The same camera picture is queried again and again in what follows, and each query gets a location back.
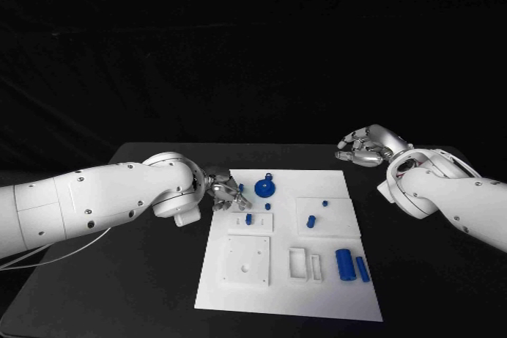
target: robotic hand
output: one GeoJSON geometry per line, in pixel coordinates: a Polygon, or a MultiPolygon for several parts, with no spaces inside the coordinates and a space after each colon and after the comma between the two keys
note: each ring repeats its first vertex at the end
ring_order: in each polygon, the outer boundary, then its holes
{"type": "Polygon", "coordinates": [[[414,218],[436,210],[450,224],[507,251],[507,185],[482,178],[468,164],[442,150],[416,149],[380,125],[349,133],[335,158],[374,167],[385,160],[385,181],[377,190],[414,218]]]}
{"type": "Polygon", "coordinates": [[[0,259],[132,221],[152,207],[178,227],[198,221],[207,192],[213,211],[252,208],[227,169],[207,172],[178,153],[139,163],[80,169],[0,188],[0,259]]]}

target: blue cylinder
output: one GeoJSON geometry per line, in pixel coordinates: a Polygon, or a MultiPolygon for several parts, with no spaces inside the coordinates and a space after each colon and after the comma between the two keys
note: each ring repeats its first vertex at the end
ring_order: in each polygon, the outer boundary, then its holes
{"type": "Polygon", "coordinates": [[[312,228],[315,225],[315,216],[308,217],[306,227],[312,228]]]}
{"type": "Polygon", "coordinates": [[[354,263],[348,249],[339,249],[335,252],[335,262],[338,263],[339,279],[342,281],[355,280],[354,263]]]}
{"type": "Polygon", "coordinates": [[[361,274],[361,279],[362,279],[362,282],[365,283],[370,281],[370,277],[367,276],[365,265],[364,265],[362,258],[360,256],[355,257],[355,262],[357,262],[357,269],[361,274]]]}
{"type": "Polygon", "coordinates": [[[272,175],[266,173],[266,177],[254,183],[254,193],[260,197],[269,197],[275,193],[275,184],[270,180],[272,175]]]}

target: black table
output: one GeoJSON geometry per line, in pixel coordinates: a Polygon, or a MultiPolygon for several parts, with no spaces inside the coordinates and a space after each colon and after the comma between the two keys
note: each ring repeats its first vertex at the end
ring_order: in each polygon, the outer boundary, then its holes
{"type": "MultiPolygon", "coordinates": [[[[443,150],[462,158],[450,147],[443,150]]],[[[375,190],[385,165],[334,158],[334,145],[128,143],[109,163],[174,151],[200,167],[341,169],[384,323],[194,309],[211,220],[178,228],[146,210],[84,250],[35,269],[1,320],[11,337],[335,337],[349,333],[485,333],[507,314],[507,254],[472,239],[440,213],[409,217],[375,190]]],[[[48,260],[95,235],[57,243],[48,260]]]]}

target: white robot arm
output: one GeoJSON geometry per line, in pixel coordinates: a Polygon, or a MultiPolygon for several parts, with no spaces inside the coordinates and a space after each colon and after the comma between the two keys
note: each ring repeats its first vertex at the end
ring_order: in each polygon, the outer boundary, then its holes
{"type": "Polygon", "coordinates": [[[0,259],[132,221],[151,206],[178,227],[200,219],[204,192],[213,210],[250,208],[227,170],[205,174],[178,153],[77,170],[0,188],[0,259]]]}
{"type": "Polygon", "coordinates": [[[348,134],[338,149],[351,142],[338,159],[361,166],[390,163],[378,186],[385,199],[419,219],[439,210],[463,233],[507,251],[507,185],[482,178],[445,151],[414,149],[380,125],[348,134]]]}

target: black background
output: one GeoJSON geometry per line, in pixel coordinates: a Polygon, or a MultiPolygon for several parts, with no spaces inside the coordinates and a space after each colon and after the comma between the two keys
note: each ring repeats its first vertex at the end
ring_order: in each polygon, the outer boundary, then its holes
{"type": "Polygon", "coordinates": [[[335,144],[373,123],[507,180],[504,7],[0,0],[0,169],[24,176],[1,184],[125,142],[335,144]]]}

